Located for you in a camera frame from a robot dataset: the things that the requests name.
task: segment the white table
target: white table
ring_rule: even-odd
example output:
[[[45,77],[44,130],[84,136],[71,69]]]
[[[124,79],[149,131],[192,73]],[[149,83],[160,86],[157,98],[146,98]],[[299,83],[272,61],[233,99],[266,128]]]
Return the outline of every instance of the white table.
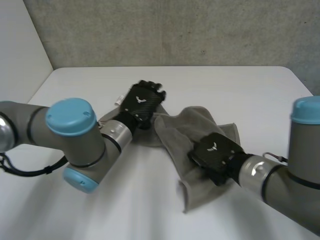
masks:
[[[311,95],[290,70],[277,66],[84,67],[55,70],[29,103],[51,106],[78,97],[101,117],[140,79],[163,84],[163,105],[171,115],[204,106],[218,124],[236,123],[243,148],[253,154],[287,155],[292,103]],[[37,170],[62,153],[22,145],[9,156],[17,167]],[[61,174],[0,173],[1,240],[318,239],[236,184],[182,213],[179,177],[161,148],[130,145],[91,195],[69,186]]]

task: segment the black cable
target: black cable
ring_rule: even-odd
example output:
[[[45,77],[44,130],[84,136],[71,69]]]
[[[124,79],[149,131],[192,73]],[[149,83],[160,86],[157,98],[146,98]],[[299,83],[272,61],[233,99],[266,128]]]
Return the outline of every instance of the black cable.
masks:
[[[6,173],[12,174],[12,175],[17,175],[21,177],[36,177],[40,176],[43,174],[50,174],[54,170],[61,168],[63,165],[65,165],[68,160],[66,159],[65,156],[63,156],[59,161],[57,161],[55,164],[52,166],[46,166],[42,170],[37,170],[37,171],[21,171],[17,169],[12,162],[10,161],[9,157],[5,153],[0,153],[0,168],[2,168]]]

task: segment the black band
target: black band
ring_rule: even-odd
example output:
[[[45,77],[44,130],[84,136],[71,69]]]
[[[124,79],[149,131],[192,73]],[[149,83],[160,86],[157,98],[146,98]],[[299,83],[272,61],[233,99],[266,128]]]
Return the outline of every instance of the black band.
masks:
[[[107,134],[101,133],[101,135],[102,135],[102,137],[104,137],[105,139],[110,140],[110,141],[116,146],[116,148],[118,149],[119,153],[122,152],[121,147],[120,147],[119,143],[117,143],[116,140],[114,140],[112,137],[110,137],[110,136],[107,135]]]
[[[10,127],[12,128],[13,131],[13,135],[14,135],[14,146],[16,146],[18,139],[19,139],[19,135],[18,135],[18,130],[16,128],[16,125],[14,124],[14,122],[7,116],[5,115],[3,112],[0,112],[0,116],[3,117],[10,125]]]
[[[41,109],[44,109],[45,106],[41,106],[39,108],[37,108],[36,110],[33,111],[33,113],[31,113],[31,116],[29,118],[29,122],[28,122],[28,125],[26,127],[26,136],[28,137],[30,143],[32,143],[33,145],[36,145],[36,142],[34,141],[34,139],[32,138],[32,133],[31,133],[31,125],[32,125],[32,122],[35,118],[35,116],[37,115],[37,113],[41,110]]]
[[[288,176],[291,180],[295,181],[297,184],[301,184],[305,187],[311,188],[311,189],[316,189],[316,190],[320,190],[320,184],[319,183],[315,183],[315,182],[311,182],[311,181],[307,181],[304,180],[300,177],[297,177],[295,175],[293,175],[291,172],[288,171]]]
[[[99,162],[102,159],[102,157],[105,155],[106,149],[107,149],[106,145],[104,144],[104,149],[103,149],[102,154],[99,156],[99,158],[97,160],[95,160],[95,161],[93,161],[93,162],[91,162],[89,164],[86,164],[86,165],[74,165],[71,162],[69,162],[69,163],[70,163],[70,165],[72,165],[73,167],[76,167],[78,169],[88,168],[88,167],[90,167],[92,165],[95,165],[97,162]]]
[[[267,198],[266,198],[266,192],[267,192],[267,184],[268,184],[268,180],[269,178],[271,177],[271,175],[277,171],[278,169],[284,167],[285,165],[283,164],[279,164],[279,165],[276,165],[274,166],[271,171],[268,173],[268,175],[266,176],[266,178],[264,179],[263,183],[262,183],[262,188],[261,188],[261,197],[262,197],[262,200],[264,203],[268,204],[267,203]]]

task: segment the gray towel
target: gray towel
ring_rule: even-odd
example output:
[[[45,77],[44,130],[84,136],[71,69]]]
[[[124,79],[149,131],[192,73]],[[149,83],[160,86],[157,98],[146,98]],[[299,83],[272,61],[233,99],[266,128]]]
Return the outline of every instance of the gray towel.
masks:
[[[103,124],[116,114],[117,108],[99,121]],[[224,186],[216,186],[187,156],[195,142],[211,133],[223,134],[240,145],[237,126],[234,123],[217,126],[209,111],[201,106],[186,107],[179,115],[170,116],[160,105],[153,115],[152,127],[137,129],[133,136],[135,144],[166,148],[181,178],[185,213],[216,199],[232,184],[229,181]]]

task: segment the white label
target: white label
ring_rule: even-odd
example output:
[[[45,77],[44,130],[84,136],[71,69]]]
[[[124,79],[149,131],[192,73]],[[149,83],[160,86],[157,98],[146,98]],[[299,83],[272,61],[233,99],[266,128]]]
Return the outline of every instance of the white label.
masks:
[[[120,96],[117,98],[117,100],[115,101],[114,105],[120,106],[120,105],[122,104],[122,102],[124,101],[124,99],[125,99],[125,96],[120,95]]]

